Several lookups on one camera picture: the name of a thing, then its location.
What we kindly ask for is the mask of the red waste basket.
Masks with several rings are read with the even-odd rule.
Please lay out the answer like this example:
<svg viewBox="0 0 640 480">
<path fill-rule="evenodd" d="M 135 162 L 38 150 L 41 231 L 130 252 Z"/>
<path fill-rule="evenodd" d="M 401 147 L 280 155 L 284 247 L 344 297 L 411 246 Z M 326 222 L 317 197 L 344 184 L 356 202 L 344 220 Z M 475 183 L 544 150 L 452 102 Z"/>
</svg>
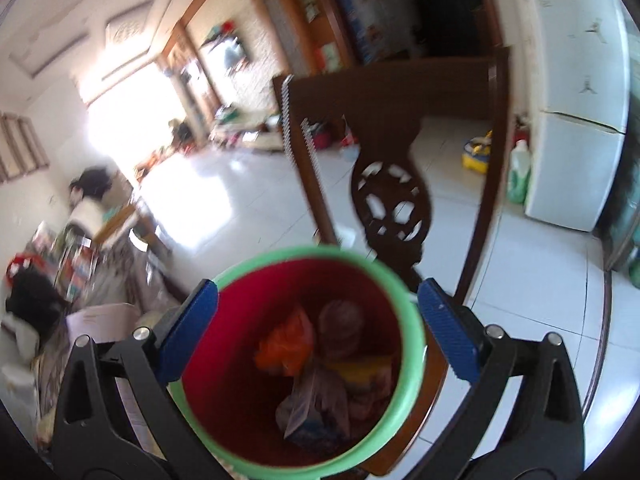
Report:
<svg viewBox="0 0 640 480">
<path fill-rule="evenodd" d="M 310 127 L 312 144 L 317 151 L 332 148 L 340 143 L 344 136 L 344 128 L 337 122 L 315 122 Z"/>
</svg>

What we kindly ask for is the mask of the wall mounted television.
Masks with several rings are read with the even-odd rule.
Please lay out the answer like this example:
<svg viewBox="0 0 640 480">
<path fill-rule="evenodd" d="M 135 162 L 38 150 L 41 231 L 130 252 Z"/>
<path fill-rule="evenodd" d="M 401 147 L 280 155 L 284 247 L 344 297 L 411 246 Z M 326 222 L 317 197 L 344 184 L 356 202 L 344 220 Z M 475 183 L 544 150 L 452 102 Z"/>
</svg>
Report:
<svg viewBox="0 0 640 480">
<path fill-rule="evenodd" d="M 222 62 L 228 74 L 235 74 L 250 62 L 244 46 L 237 36 L 224 38 L 220 44 Z"/>
</svg>

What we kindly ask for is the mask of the yellow toy container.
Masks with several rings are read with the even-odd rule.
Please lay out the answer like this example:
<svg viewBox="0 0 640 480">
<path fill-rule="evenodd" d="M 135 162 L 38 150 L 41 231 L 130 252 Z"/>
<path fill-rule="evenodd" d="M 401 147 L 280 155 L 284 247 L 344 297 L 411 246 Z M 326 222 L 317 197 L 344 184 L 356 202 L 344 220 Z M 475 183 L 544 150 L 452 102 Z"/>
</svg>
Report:
<svg viewBox="0 0 640 480">
<path fill-rule="evenodd" d="M 488 130 L 484 136 L 474 136 L 466 142 L 461 156 L 462 166 L 477 174 L 487 174 L 491 141 L 492 131 Z"/>
</svg>

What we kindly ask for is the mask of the black bag on table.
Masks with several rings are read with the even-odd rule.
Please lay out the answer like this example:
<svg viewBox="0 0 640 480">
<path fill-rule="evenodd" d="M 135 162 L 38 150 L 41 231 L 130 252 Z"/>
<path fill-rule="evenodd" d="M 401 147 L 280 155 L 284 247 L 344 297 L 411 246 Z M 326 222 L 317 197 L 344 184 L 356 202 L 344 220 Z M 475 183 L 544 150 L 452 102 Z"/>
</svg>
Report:
<svg viewBox="0 0 640 480">
<path fill-rule="evenodd" d="M 58 325 L 67 302 L 36 268 L 21 269 L 13 277 L 6 310 L 36 331 L 45 341 Z"/>
</svg>

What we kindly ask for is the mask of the orange plastic bag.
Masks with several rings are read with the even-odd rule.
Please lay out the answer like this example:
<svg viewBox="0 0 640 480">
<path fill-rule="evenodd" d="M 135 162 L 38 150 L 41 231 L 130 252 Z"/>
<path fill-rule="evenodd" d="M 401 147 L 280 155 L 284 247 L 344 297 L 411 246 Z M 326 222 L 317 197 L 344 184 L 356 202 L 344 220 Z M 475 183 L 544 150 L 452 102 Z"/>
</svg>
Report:
<svg viewBox="0 0 640 480">
<path fill-rule="evenodd" d="M 303 309 L 295 310 L 258 344 L 254 362 L 258 370 L 295 377 L 314 354 L 314 326 Z"/>
</svg>

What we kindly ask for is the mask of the white refrigerator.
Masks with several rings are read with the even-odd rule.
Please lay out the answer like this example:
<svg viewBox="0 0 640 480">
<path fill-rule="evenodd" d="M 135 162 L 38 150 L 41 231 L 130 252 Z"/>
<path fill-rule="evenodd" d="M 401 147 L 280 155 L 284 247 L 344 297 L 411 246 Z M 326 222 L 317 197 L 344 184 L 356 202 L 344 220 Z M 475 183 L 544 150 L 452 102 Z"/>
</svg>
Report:
<svg viewBox="0 0 640 480">
<path fill-rule="evenodd" d="M 522 0 L 532 76 L 533 166 L 525 212 L 575 231 L 596 225 L 629 114 L 620 0 Z"/>
</svg>

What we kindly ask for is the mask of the red bin with green rim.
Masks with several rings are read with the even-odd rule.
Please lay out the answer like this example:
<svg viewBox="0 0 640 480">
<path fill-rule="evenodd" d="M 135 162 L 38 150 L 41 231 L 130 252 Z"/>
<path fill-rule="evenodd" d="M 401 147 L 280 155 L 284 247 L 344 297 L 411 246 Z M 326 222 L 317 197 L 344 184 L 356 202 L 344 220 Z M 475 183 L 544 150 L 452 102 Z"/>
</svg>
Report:
<svg viewBox="0 0 640 480">
<path fill-rule="evenodd" d="M 245 260 L 214 283 L 217 311 L 169 390 L 216 460 L 252 479 L 322 479 L 362 465 L 396 436 L 419 396 L 427 343 L 419 310 L 392 270 L 335 246 L 298 246 Z M 290 381 L 258 370 L 254 355 L 295 308 L 334 299 L 362 307 L 367 349 L 387 350 L 399 363 L 378 422 L 323 458 L 283 439 L 274 414 Z"/>
</svg>

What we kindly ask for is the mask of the green detergent bottle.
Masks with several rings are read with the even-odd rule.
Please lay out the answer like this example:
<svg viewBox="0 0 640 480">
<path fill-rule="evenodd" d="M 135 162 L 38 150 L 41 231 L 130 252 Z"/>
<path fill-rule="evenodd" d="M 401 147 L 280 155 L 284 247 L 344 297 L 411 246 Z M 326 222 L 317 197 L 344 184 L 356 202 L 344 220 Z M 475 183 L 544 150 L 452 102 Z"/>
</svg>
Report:
<svg viewBox="0 0 640 480">
<path fill-rule="evenodd" d="M 506 198 L 512 204 L 523 205 L 526 200 L 528 180 L 532 169 L 532 156 L 526 140 L 517 140 L 510 153 Z"/>
</svg>

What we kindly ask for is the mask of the framed wall picture set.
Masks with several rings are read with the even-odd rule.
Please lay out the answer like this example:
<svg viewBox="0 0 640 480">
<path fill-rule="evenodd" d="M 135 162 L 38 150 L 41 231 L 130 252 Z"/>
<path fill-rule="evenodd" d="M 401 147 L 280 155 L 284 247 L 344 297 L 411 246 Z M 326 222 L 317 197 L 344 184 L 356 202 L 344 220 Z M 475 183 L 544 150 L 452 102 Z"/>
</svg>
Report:
<svg viewBox="0 0 640 480">
<path fill-rule="evenodd" d="M 2 183 L 28 176 L 50 165 L 46 151 L 28 117 L 2 113 L 0 142 Z"/>
</svg>

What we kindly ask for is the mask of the low TV cabinet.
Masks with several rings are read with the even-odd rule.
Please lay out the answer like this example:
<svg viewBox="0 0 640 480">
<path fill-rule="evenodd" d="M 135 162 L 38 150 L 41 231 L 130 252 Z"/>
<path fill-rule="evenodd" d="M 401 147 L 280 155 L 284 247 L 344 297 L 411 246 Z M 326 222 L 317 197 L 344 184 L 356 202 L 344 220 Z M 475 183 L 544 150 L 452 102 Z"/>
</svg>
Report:
<svg viewBox="0 0 640 480">
<path fill-rule="evenodd" d="M 218 148 L 267 153 L 284 151 L 280 115 L 268 110 L 234 110 L 214 122 L 209 140 Z"/>
</svg>

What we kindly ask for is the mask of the dark wooden chair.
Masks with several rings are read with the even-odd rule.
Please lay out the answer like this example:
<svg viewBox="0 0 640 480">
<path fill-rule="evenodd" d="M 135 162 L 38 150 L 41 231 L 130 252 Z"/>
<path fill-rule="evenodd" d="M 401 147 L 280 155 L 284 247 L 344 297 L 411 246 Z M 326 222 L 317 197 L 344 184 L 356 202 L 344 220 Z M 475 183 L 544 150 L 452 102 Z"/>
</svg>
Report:
<svg viewBox="0 0 640 480">
<path fill-rule="evenodd" d="M 489 58 L 424 58 L 353 67 L 305 78 L 272 81 L 291 151 L 319 240 L 334 245 L 337 234 L 326 204 L 311 143 L 302 122 L 345 119 L 359 142 L 350 197 L 368 246 L 412 292 L 416 265 L 431 229 L 431 195 L 411 155 L 424 117 L 488 119 L 492 144 L 482 201 L 472 240 L 454 290 L 469 295 L 494 222 L 506 158 L 510 105 L 510 50 Z"/>
</svg>

